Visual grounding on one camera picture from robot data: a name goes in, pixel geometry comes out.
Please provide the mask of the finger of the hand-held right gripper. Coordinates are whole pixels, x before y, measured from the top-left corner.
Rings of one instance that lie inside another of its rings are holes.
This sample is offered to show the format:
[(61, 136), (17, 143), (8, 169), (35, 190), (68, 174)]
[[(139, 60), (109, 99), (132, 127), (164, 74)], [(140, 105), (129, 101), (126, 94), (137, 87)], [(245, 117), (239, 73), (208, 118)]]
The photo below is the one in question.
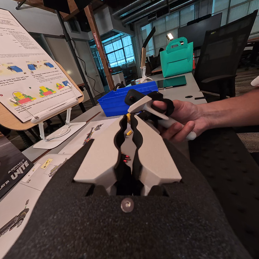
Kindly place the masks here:
[(153, 102), (154, 101), (149, 96), (144, 96), (139, 101), (135, 102), (129, 107), (128, 113), (138, 113), (140, 111), (147, 111), (161, 119), (169, 120), (168, 116), (166, 116), (163, 113), (159, 113), (155, 111), (153, 108), (151, 108)]

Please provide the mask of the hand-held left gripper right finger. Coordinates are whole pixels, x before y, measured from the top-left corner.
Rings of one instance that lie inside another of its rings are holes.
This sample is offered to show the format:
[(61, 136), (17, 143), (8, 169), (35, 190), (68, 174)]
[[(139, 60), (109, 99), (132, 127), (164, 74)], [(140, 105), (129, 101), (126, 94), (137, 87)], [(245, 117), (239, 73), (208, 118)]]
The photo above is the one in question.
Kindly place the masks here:
[(136, 152), (132, 175), (143, 184), (141, 195), (148, 195), (155, 185), (180, 182), (182, 177), (162, 137), (137, 115), (131, 115), (131, 129)]

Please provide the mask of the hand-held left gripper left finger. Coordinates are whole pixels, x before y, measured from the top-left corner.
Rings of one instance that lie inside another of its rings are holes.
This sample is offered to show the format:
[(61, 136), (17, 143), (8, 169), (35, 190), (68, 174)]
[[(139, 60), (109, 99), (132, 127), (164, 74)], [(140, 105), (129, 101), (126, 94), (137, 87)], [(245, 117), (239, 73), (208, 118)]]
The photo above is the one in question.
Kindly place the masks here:
[(119, 167), (123, 164), (121, 145), (126, 129), (127, 116), (121, 116), (87, 143), (89, 150), (74, 177), (75, 182), (101, 185), (109, 195), (116, 193), (113, 185), (122, 178)]

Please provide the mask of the person's right forearm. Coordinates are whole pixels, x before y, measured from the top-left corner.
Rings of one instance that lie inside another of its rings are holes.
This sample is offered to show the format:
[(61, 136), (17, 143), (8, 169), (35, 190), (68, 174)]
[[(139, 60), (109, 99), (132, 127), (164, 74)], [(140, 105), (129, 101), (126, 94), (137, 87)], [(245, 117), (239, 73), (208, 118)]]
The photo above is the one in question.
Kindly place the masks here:
[(206, 129), (259, 125), (259, 89), (244, 95), (199, 105)]

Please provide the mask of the toy car set box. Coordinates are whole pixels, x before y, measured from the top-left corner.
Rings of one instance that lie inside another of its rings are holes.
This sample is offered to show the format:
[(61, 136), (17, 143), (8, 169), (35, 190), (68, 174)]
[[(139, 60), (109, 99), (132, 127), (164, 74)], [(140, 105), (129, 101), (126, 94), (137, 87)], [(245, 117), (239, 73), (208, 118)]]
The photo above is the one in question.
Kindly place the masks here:
[(0, 137), (0, 197), (21, 180), (34, 164), (4, 135)]

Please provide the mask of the person's right hand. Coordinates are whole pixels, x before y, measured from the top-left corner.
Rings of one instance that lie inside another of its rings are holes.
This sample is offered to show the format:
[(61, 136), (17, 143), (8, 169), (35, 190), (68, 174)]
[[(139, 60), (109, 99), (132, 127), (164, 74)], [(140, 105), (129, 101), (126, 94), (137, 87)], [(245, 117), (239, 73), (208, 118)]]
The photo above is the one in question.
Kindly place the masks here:
[(203, 117), (202, 105), (194, 105), (191, 102), (173, 100), (174, 111), (171, 118), (177, 122), (168, 129), (158, 125), (157, 129), (162, 138), (173, 143), (186, 140), (187, 135), (193, 131), (197, 136), (207, 130), (208, 123)]

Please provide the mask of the dark green notebook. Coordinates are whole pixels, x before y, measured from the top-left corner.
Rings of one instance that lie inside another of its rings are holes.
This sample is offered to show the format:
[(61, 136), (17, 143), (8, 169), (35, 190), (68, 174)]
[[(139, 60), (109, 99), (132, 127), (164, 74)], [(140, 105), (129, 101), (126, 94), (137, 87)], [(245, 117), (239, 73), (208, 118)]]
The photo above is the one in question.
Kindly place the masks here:
[(167, 78), (163, 80), (156, 81), (157, 88), (159, 90), (161, 89), (167, 89), (167, 88), (174, 88), (179, 86), (185, 86), (186, 85), (186, 78), (185, 76), (177, 76), (172, 78)]

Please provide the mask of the blue plastic bin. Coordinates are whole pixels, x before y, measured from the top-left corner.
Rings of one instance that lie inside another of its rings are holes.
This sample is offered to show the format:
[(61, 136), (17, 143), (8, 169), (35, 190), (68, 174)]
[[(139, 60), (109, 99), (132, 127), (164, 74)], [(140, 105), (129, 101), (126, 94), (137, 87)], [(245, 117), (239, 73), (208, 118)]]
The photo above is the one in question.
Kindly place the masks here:
[(120, 88), (117, 91), (110, 91), (98, 99), (98, 102), (107, 117), (127, 114), (129, 105), (127, 105), (124, 100), (130, 89), (135, 89), (144, 95), (147, 95), (152, 91), (158, 91), (155, 81), (127, 86)]

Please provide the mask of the white cabinet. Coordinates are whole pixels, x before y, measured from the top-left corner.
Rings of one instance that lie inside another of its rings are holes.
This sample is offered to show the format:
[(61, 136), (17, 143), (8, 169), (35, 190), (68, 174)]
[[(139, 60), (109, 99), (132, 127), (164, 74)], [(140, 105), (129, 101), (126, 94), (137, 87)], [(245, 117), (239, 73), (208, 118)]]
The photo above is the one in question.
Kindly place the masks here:
[(111, 75), (114, 81), (114, 86), (121, 82), (126, 86), (123, 71), (112, 73)]

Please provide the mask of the building instruction booklet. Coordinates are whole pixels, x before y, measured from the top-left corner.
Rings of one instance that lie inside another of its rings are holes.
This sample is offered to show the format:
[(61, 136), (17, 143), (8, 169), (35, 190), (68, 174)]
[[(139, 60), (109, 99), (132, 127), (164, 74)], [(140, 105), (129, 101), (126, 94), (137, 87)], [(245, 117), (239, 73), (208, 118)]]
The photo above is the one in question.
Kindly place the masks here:
[(0, 208), (1, 258), (15, 243), (27, 224), (34, 206), (48, 182), (57, 170), (92, 139), (97, 138), (117, 118), (90, 122), (58, 154), (41, 157), (18, 181), (18, 184), (2, 199)]

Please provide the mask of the teal felt bag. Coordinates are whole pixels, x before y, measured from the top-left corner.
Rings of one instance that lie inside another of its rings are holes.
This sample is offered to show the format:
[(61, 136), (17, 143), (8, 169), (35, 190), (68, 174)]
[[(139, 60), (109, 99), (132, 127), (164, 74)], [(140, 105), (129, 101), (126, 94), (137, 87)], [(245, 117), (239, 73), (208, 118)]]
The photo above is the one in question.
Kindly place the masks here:
[(164, 78), (176, 76), (193, 70), (193, 42), (185, 37), (170, 41), (160, 52), (161, 68)]

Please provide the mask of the black dimpled mat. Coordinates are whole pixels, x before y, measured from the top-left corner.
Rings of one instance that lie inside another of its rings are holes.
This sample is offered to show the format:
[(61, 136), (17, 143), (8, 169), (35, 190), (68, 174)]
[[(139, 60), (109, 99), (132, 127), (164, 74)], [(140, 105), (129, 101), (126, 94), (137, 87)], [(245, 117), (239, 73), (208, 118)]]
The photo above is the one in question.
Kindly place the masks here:
[(216, 128), (189, 141), (191, 162), (215, 192), (235, 234), (259, 258), (258, 165), (232, 128)]

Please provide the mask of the large black screen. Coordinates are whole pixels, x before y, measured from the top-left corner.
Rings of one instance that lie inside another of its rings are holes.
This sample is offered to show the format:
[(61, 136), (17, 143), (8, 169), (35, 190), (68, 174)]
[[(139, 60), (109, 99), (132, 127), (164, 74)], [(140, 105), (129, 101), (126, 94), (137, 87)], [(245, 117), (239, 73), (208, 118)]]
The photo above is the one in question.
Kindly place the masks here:
[(221, 25), (222, 13), (205, 15), (178, 28), (178, 38), (185, 37), (188, 43), (193, 42), (194, 50), (199, 49), (204, 42), (206, 31), (217, 29)]

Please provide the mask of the wooden pillar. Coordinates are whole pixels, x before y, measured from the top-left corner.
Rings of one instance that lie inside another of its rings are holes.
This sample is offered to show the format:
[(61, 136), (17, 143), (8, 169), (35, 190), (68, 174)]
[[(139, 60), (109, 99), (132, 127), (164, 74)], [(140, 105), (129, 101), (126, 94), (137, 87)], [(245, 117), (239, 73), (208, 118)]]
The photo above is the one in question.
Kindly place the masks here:
[(99, 53), (99, 56), (100, 56), (100, 59), (101, 59), (102, 65), (103, 65), (103, 69), (105, 72), (105, 76), (106, 76), (106, 80), (108, 82), (109, 89), (112, 91), (114, 88), (114, 81), (113, 81), (110, 69), (108, 67), (108, 60), (106, 58), (106, 54), (105, 54), (105, 51), (104, 51), (104, 48), (102, 45), (101, 37), (100, 37), (99, 31), (97, 28), (97, 24), (96, 24), (96, 21), (94, 18), (91, 4), (87, 5), (84, 8), (84, 11), (85, 11), (86, 17), (88, 19), (88, 22), (89, 22), (89, 25), (90, 25), (90, 28), (92, 31), (92, 35), (93, 35), (93, 38), (94, 38), (96, 46), (97, 46), (97, 50), (98, 50), (98, 53)]

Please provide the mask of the black office chair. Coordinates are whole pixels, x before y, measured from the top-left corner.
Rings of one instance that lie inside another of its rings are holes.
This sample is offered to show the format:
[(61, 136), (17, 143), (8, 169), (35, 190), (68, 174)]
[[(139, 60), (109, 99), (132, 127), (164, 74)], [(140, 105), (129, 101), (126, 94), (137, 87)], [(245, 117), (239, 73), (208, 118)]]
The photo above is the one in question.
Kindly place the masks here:
[(202, 91), (217, 93), (219, 99), (235, 97), (235, 77), (258, 10), (215, 30), (206, 31), (194, 72)]

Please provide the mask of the black stand pole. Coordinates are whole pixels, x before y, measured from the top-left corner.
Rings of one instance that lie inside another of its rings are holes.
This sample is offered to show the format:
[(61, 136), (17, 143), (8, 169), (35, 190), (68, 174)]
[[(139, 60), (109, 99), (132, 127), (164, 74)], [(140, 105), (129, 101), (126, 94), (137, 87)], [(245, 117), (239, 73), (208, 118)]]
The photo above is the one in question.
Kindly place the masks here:
[(62, 27), (62, 29), (63, 29), (63, 33), (64, 33), (65, 40), (66, 40), (66, 42), (67, 42), (67, 44), (68, 44), (68, 46), (69, 46), (69, 48), (70, 48), (70, 51), (71, 51), (71, 53), (72, 53), (72, 55), (73, 55), (73, 58), (74, 58), (75, 63), (76, 63), (76, 66), (77, 66), (77, 68), (78, 68), (78, 70), (79, 70), (80, 76), (81, 76), (81, 78), (82, 78), (82, 80), (83, 80), (83, 83), (84, 83), (85, 88), (86, 88), (86, 90), (87, 90), (87, 93), (88, 93), (88, 95), (89, 95), (89, 97), (90, 97), (90, 100), (91, 100), (91, 102), (92, 102), (92, 105), (93, 105), (93, 106), (96, 106), (94, 97), (93, 97), (93, 95), (92, 95), (92, 93), (91, 93), (90, 87), (89, 87), (89, 85), (88, 85), (88, 83), (87, 83), (87, 80), (86, 80), (86, 78), (85, 78), (85, 76), (84, 76), (84, 73), (83, 73), (82, 67), (81, 67), (81, 65), (80, 65), (79, 59), (78, 59), (78, 57), (77, 57), (77, 55), (76, 55), (76, 52), (75, 52), (75, 50), (74, 50), (74, 47), (73, 47), (71, 38), (70, 38), (70, 36), (69, 36), (69, 34), (68, 34), (68, 32), (67, 32), (67, 29), (66, 29), (66, 27), (65, 27), (65, 24), (64, 24), (64, 21), (63, 21), (63, 17), (61, 16), (61, 14), (60, 14), (59, 11), (57, 11), (57, 10), (54, 10), (54, 11), (55, 11), (55, 13), (56, 13), (57, 16), (58, 16), (58, 19), (59, 19), (59, 21), (60, 21), (61, 27)]

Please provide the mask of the printed instruction sheet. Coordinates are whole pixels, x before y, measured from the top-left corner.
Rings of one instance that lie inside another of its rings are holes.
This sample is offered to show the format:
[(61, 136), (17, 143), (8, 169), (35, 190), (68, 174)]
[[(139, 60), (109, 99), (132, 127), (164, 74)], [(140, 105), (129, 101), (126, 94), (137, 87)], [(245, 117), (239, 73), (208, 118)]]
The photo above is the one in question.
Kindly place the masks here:
[(0, 101), (22, 123), (82, 94), (7, 10), (0, 11)]

